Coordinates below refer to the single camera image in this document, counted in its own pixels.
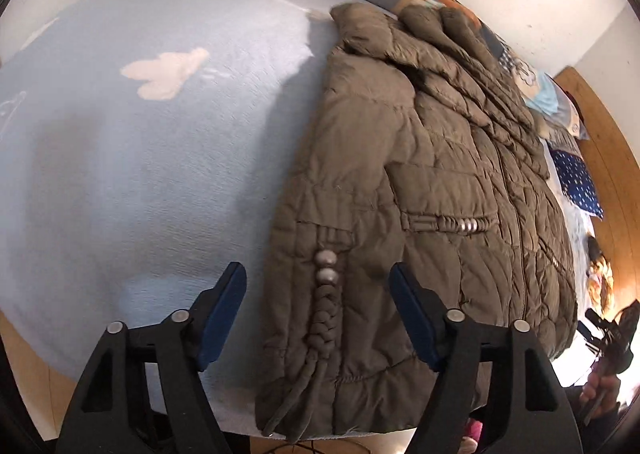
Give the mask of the person's right hand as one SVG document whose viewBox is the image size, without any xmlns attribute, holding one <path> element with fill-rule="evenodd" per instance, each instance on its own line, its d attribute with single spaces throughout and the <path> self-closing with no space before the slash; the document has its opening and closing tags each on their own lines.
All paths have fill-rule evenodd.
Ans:
<svg viewBox="0 0 640 454">
<path fill-rule="evenodd" d="M 587 405 L 593 400 L 597 400 L 601 394 L 602 399 L 599 405 L 592 408 L 593 419 L 600 418 L 609 412 L 616 411 L 618 393 L 620 393 L 620 379 L 616 375 L 604 376 L 604 368 L 599 363 L 594 363 L 582 392 L 579 394 L 579 403 Z"/>
</svg>

